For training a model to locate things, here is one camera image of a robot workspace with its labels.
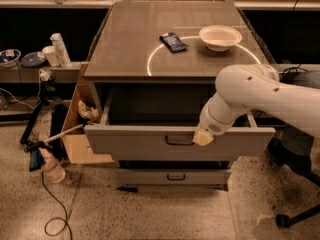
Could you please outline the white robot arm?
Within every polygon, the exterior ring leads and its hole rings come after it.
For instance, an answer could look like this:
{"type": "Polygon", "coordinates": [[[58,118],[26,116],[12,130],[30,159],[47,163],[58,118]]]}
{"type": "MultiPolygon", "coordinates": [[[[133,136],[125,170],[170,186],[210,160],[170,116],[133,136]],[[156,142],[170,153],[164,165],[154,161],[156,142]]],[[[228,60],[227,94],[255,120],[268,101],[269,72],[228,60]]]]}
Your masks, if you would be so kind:
{"type": "Polygon", "coordinates": [[[215,79],[216,92],[202,108],[193,142],[210,144],[253,109],[313,136],[320,136],[320,90],[285,84],[265,64],[231,65],[215,79]]]}

